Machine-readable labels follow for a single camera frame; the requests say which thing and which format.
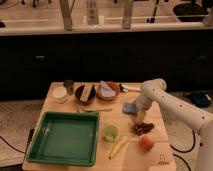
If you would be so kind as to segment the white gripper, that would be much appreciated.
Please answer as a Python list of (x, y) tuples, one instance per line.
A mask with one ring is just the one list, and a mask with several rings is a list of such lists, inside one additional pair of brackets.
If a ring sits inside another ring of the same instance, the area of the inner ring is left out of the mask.
[(135, 101), (134, 101), (135, 105), (137, 106), (137, 108), (140, 110), (140, 112), (137, 113), (137, 117), (135, 120), (136, 124), (141, 124), (143, 122), (143, 120), (146, 117), (146, 112), (147, 110), (150, 109), (151, 105), (152, 105), (152, 101), (150, 99), (148, 99), (145, 96), (139, 96)]

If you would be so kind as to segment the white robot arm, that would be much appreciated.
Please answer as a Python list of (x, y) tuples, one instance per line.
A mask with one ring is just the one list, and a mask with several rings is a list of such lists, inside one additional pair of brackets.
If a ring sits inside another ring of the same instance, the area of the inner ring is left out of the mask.
[(170, 95), (166, 88), (161, 78), (144, 81), (134, 103), (139, 111), (145, 112), (157, 102), (195, 131), (201, 138), (195, 171), (213, 171), (213, 114)]

